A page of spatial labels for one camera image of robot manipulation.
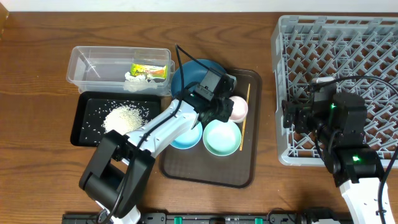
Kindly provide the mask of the pink cup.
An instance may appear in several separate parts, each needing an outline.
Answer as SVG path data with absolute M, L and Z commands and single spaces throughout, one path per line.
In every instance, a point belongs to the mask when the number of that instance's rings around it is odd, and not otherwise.
M 240 96 L 232 96 L 230 97 L 230 100 L 232 100 L 234 104 L 233 111 L 231 113 L 231 116 L 229 117 L 229 120 L 235 123 L 243 122 L 243 119 L 245 118 L 248 109 L 246 100 L 241 98 Z

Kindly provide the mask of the light blue bowl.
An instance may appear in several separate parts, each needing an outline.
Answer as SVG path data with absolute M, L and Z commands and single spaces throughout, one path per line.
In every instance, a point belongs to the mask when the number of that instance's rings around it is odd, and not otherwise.
M 201 123 L 198 123 L 193 129 L 181 134 L 172 141 L 170 145 L 177 149 L 190 149 L 200 141 L 202 134 L 203 126 Z

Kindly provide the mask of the white tissue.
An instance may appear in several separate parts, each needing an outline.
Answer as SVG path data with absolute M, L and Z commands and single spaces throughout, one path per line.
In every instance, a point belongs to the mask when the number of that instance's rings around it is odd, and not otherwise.
M 126 72 L 124 82 L 124 90 L 130 92 L 142 91 L 156 87 L 156 82 L 148 79 L 145 75 L 132 76 L 130 72 Z

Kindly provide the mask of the yellow snack wrapper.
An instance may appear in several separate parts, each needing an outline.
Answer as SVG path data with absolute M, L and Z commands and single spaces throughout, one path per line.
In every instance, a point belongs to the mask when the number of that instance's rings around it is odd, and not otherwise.
M 156 66 L 156 65 L 144 65 L 144 64 L 132 64 L 130 73 L 132 76 L 137 77 L 144 75 L 150 78 L 167 78 L 167 66 Z

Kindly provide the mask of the mint green bowl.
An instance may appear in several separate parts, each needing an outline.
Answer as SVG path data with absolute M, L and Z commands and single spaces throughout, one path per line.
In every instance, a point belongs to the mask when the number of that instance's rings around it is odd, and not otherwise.
M 203 131 L 203 143 L 207 151 L 215 156 L 230 156 L 241 145 L 241 130 L 232 121 L 226 123 L 213 120 Z

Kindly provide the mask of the rice pile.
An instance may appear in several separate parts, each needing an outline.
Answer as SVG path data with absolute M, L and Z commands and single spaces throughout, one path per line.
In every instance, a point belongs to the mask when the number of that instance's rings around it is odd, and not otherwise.
M 149 120 L 150 109 L 142 101 L 90 99 L 83 117 L 80 140 L 96 144 L 112 130 L 126 134 Z

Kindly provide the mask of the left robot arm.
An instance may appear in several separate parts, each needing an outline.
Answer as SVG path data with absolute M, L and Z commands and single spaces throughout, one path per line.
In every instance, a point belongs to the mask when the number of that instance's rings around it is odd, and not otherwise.
M 79 186 L 102 207 L 96 223 L 137 223 L 141 200 L 155 158 L 197 123 L 227 122 L 236 77 L 207 74 L 190 91 L 183 86 L 169 107 L 142 127 L 124 135 L 104 135 L 84 170 Z

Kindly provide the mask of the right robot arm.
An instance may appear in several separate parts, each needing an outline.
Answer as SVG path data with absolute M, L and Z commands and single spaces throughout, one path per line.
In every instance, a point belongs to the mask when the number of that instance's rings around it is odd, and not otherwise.
M 283 126 L 312 133 L 320 157 L 333 176 L 354 223 L 394 223 L 386 186 L 387 171 L 365 140 L 367 108 L 354 93 L 324 94 L 320 101 L 282 101 Z

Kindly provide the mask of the dark blue plate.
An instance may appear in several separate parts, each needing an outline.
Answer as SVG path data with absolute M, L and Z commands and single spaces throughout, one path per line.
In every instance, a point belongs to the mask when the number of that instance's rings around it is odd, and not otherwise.
M 206 65 L 209 68 L 214 68 L 220 72 L 226 73 L 226 70 L 217 62 L 208 60 L 208 59 L 198 59 L 199 62 Z M 207 69 L 197 64 L 193 60 L 186 62 L 182 65 L 183 68 L 183 76 L 184 76 L 184 85 L 187 86 L 192 82 L 201 82 L 207 73 Z M 181 90 L 181 73 L 180 69 L 177 69 L 174 73 L 172 80 L 170 91 L 172 96 L 174 97 Z

